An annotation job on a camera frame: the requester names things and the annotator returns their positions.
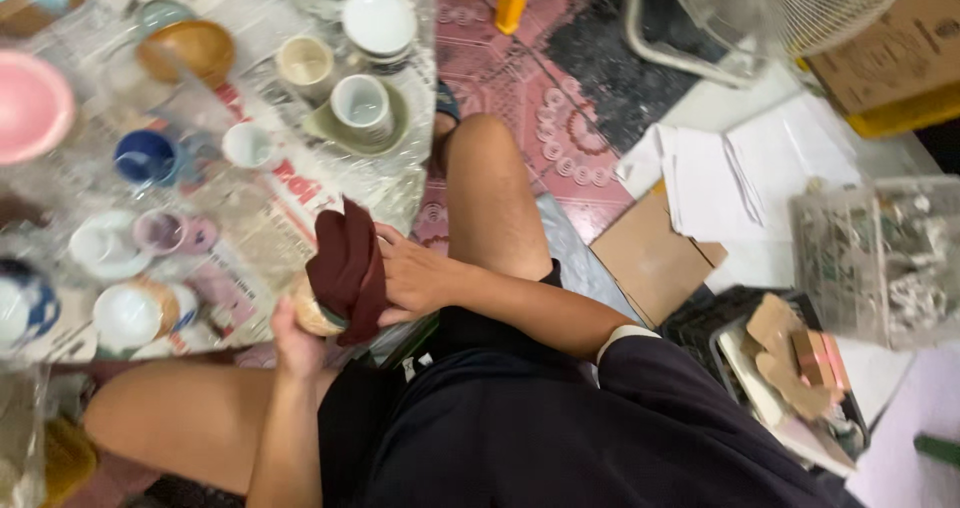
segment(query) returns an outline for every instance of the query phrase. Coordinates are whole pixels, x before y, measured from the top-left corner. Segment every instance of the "wooden bowl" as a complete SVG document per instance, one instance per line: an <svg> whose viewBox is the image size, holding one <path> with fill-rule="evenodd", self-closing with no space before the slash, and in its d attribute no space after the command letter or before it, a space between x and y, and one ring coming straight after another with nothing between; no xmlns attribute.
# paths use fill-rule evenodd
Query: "wooden bowl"
<svg viewBox="0 0 960 508"><path fill-rule="evenodd" d="M210 21L172 23L137 47L136 58L151 77L160 82L177 82L180 80L177 67L164 56L163 50L180 59L211 90L227 81L236 57L231 35L220 24Z"/></svg>

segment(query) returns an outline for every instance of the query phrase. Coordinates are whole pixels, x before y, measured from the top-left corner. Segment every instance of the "white sleeve cuff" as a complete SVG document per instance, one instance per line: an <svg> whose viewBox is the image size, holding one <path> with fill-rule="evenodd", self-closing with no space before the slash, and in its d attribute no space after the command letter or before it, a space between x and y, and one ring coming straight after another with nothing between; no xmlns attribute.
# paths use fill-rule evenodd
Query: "white sleeve cuff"
<svg viewBox="0 0 960 508"><path fill-rule="evenodd" d="M621 337L627 337L630 335L656 337L657 339L661 338L659 335L654 333L652 330L648 330L647 328L641 328L640 326L635 326L633 324L620 326L618 329L613 330L613 333L609 334L609 339L607 339L604 345L600 347L600 352L597 353L597 365L600 365L600 360L603 358L603 353L607 351L607 347L610 346L610 343L620 339Z"/></svg>

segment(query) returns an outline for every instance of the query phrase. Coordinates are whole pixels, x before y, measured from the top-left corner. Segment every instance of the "pink bowl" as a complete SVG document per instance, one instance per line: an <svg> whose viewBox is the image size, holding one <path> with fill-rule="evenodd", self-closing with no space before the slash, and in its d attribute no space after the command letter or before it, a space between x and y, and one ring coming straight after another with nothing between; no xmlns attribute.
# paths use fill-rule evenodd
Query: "pink bowl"
<svg viewBox="0 0 960 508"><path fill-rule="evenodd" d="M57 147L76 112L70 85L56 68L30 54L0 51L0 165Z"/></svg>

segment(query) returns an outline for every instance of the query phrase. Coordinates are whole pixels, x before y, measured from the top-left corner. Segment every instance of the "stack of paper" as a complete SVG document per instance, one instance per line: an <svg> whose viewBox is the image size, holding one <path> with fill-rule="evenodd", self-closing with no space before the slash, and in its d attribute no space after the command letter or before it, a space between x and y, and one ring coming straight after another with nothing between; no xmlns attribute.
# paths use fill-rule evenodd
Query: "stack of paper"
<svg viewBox="0 0 960 508"><path fill-rule="evenodd" d="M654 125L635 149L660 160L674 230L700 242L789 242L788 201L810 179L860 183L833 110L808 94L726 134Z"/></svg>

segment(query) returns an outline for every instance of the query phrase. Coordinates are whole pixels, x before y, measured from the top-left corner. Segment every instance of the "dark red rag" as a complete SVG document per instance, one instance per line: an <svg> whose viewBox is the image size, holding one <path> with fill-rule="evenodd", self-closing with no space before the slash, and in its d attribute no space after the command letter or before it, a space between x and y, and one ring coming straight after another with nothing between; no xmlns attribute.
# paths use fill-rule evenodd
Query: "dark red rag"
<svg viewBox="0 0 960 508"><path fill-rule="evenodd" d="M343 198L343 213L324 210L314 225L317 256L306 263L317 303L349 320L341 345L372 339L387 308L387 279L377 230L367 210Z"/></svg>

